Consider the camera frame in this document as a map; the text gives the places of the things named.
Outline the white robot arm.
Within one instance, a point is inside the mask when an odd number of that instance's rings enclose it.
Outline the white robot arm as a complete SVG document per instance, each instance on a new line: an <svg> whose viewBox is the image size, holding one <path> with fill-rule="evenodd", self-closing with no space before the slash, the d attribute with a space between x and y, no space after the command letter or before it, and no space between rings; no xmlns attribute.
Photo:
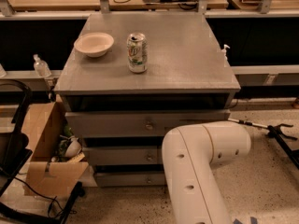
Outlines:
<svg viewBox="0 0 299 224"><path fill-rule="evenodd" d="M231 121L179 126L165 135L162 159L177 224L233 224L212 169L250 148L247 130Z"/></svg>

